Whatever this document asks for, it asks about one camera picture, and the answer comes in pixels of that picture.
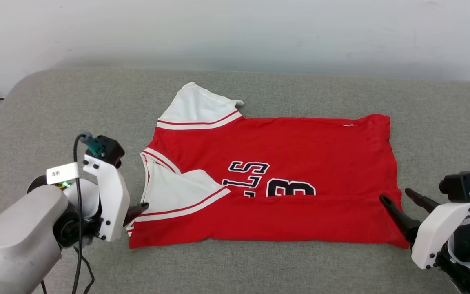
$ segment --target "red stripe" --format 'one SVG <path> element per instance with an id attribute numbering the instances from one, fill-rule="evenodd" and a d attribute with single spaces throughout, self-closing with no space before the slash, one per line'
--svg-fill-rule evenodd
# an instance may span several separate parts
<path id="1" fill-rule="evenodd" d="M 157 215 L 157 214 L 169 214 L 169 213 L 171 213 L 171 212 L 181 212 L 182 210 L 190 209 L 190 208 L 193 208 L 193 207 L 195 207 L 195 206 L 197 206 L 197 205 L 203 203 L 204 201 L 210 199 L 211 197 L 215 196 L 216 194 L 218 194 L 219 192 L 221 192 L 222 190 L 225 190 L 225 189 L 226 189 L 226 188 L 224 187 L 224 188 L 218 190 L 217 192 L 211 194 L 210 196 L 204 198 L 201 202 L 196 203 L 196 204 L 194 204 L 194 205 L 190 205 L 190 206 L 188 206 L 188 207 L 179 208 L 179 209 L 174 209 L 174 210 L 167 210 L 166 212 L 151 212 L 151 213 L 149 213 L 149 214 L 140 214 L 139 216 L 155 216 L 155 215 Z"/>
<path id="2" fill-rule="evenodd" d="M 166 163 L 164 160 L 158 158 L 157 156 L 155 156 L 155 155 L 153 155 L 153 154 L 151 154 L 151 153 L 149 153 L 149 152 L 146 152 L 146 151 L 142 151 L 142 152 L 144 152 L 144 153 L 148 154 L 149 156 L 151 156 L 151 157 L 157 159 L 158 161 L 164 163 L 164 165 L 165 165 L 166 167 L 168 167 L 168 169 L 171 169 L 171 171 L 175 173 L 175 171 L 171 168 L 171 166 L 170 166 L 168 163 Z"/>
<path id="3" fill-rule="evenodd" d="M 181 122 L 176 122 L 176 123 L 175 123 L 175 122 L 171 122 L 171 123 L 170 123 L 169 121 L 164 121 L 164 120 L 160 120 L 160 119 L 158 119 L 157 121 L 158 121 L 159 123 L 167 123 L 168 125 L 213 125 L 214 123 L 218 123 L 218 122 L 220 122 L 220 121 L 223 120 L 223 119 L 227 119 L 228 117 L 230 117 L 230 116 L 236 114 L 237 112 L 239 112 L 239 110 L 235 110 L 234 112 L 232 112 L 232 113 L 230 113 L 229 115 L 223 117 L 222 119 L 219 119 L 219 120 L 214 121 L 214 122 L 209 122 L 209 123 L 208 123 L 208 122 L 204 122 L 204 123 L 203 123 L 203 122 L 198 122 L 198 123 L 197 123 L 197 122 L 193 122 L 193 123 L 192 123 L 192 122 L 187 122 L 187 123 L 186 123 L 186 122 L 182 122 L 182 123 L 181 123 Z"/>

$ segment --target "white stripe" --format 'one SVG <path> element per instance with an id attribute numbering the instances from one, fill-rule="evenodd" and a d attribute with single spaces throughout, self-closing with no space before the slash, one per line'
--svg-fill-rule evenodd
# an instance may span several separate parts
<path id="1" fill-rule="evenodd" d="M 154 149 L 151 149 L 151 148 L 146 148 L 144 149 L 144 151 L 146 152 L 149 152 L 155 156 L 157 156 L 158 158 L 160 158 L 161 160 L 164 160 L 164 162 L 161 162 L 160 160 L 158 160 L 157 158 L 153 157 L 153 156 L 150 156 L 149 154 L 146 154 L 146 153 L 142 153 L 143 156 L 146 156 L 150 159 L 152 159 L 153 161 L 161 164 L 162 166 L 166 166 L 166 167 L 171 167 L 176 174 L 181 174 L 181 171 L 179 170 L 179 168 L 173 164 L 173 162 L 171 162 L 171 160 L 169 160 L 166 156 L 162 155 L 161 153 L 155 151 Z"/>
<path id="2" fill-rule="evenodd" d="M 167 129 L 167 130 L 203 130 L 203 129 L 214 129 L 218 128 L 222 125 L 226 125 L 228 123 L 231 123 L 235 119 L 238 119 L 239 117 L 242 117 L 242 114 L 240 112 L 235 112 L 231 116 L 227 117 L 226 119 L 223 119 L 221 121 L 218 121 L 216 123 L 213 123 L 211 125 L 171 125 L 169 123 L 164 123 L 164 122 L 157 122 L 157 127 L 162 128 L 162 129 Z"/>
<path id="3" fill-rule="evenodd" d="M 126 231 L 129 231 L 130 229 L 133 229 L 133 225 L 134 225 L 134 222 L 135 220 L 131 221 L 126 227 L 125 227 L 125 230 Z"/>
<path id="4" fill-rule="evenodd" d="M 140 203 L 144 202 L 144 198 L 146 197 L 146 190 L 148 190 L 148 181 L 150 177 L 150 172 L 148 170 L 148 163 L 145 161 L 147 154 L 141 153 L 140 158 L 142 159 L 142 165 L 144 166 L 144 191 L 142 191 L 142 198 L 140 199 Z"/>
<path id="5" fill-rule="evenodd" d="M 221 199 L 222 197 L 228 195 L 230 192 L 229 189 L 223 188 L 219 192 L 217 192 L 214 196 L 211 196 L 209 199 L 204 201 L 203 203 L 194 206 L 189 209 L 181 210 L 179 212 L 169 212 L 168 214 L 155 214 L 152 216 L 138 216 L 135 221 L 136 222 L 144 222 L 144 221 L 153 221 L 153 220 L 164 220 L 164 219 L 171 219 L 176 218 L 177 216 L 186 216 L 187 214 L 192 214 L 194 212 L 198 212 L 199 210 L 205 208 L 206 206 L 214 203 L 215 201 Z"/>

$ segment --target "label sticker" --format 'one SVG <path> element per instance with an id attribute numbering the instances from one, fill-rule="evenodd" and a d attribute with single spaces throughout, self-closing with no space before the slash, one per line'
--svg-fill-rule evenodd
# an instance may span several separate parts
<path id="1" fill-rule="evenodd" d="M 47 184 L 55 184 L 65 182 L 67 180 L 79 177 L 79 170 L 77 169 L 77 162 L 53 167 L 47 169 Z"/>

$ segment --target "black cable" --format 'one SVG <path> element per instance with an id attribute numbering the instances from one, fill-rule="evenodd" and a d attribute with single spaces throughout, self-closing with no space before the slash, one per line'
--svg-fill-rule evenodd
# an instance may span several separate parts
<path id="1" fill-rule="evenodd" d="M 88 260 L 86 260 L 86 258 L 84 258 L 83 255 L 81 255 L 81 259 L 86 264 L 86 268 L 88 268 L 88 272 L 90 273 L 91 281 L 90 281 L 90 283 L 88 283 L 88 286 L 86 286 L 86 288 L 84 289 L 84 292 L 83 292 L 83 294 L 88 294 L 88 292 L 90 291 L 90 287 L 92 287 L 93 283 L 95 282 L 95 277 L 93 276 L 93 272 L 92 272 L 92 269 L 90 268 L 90 263 L 88 262 Z"/>
<path id="2" fill-rule="evenodd" d="M 79 143 L 79 139 L 84 137 L 85 135 L 79 134 L 73 143 L 73 161 L 77 162 L 77 145 Z M 77 268 L 75 270 L 75 278 L 73 279 L 73 288 L 72 294 L 76 294 L 77 292 L 77 284 L 79 283 L 79 275 L 81 272 L 81 260 L 82 260 L 82 197 L 81 197 L 81 184 L 79 181 L 79 177 L 75 179 L 76 187 L 77 187 L 77 201 L 79 203 L 79 251 L 77 254 Z"/>
<path id="3" fill-rule="evenodd" d="M 41 281 L 41 288 L 43 288 L 43 294 L 47 294 L 47 285 L 44 284 L 44 280 Z"/>

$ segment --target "gray couch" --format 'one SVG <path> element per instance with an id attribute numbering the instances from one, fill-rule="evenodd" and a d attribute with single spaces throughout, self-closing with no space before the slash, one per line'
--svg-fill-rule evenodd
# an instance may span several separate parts
<path id="1" fill-rule="evenodd" d="M 20 199 L 47 168 L 70 162 L 73 140 L 81 131 L 105 134 L 121 143 L 126 155 L 120 170 L 132 203 L 137 203 L 145 176 L 139 153 L 151 140 L 156 119 L 191 81 L 243 100 L 241 112 L 246 117 L 389 115 L 400 188 L 414 188 L 436 201 L 446 201 L 438 191 L 444 175 L 470 170 L 470 82 L 54 69 L 19 82 L 0 109 L 0 212 Z M 407 197 L 403 207 L 417 219 L 427 215 Z M 360 230 L 360 219 L 345 212 L 335 215 L 347 217 L 342 230 Z M 117 242 L 97 240 L 84 255 L 97 279 L 91 293 L 455 291 L 446 274 L 418 269 L 409 250 L 387 244 L 207 240 L 130 251 L 124 234 Z M 73 251 L 64 251 L 45 279 L 50 294 L 70 292 L 75 266 Z M 81 293 L 88 281 L 83 268 Z"/>

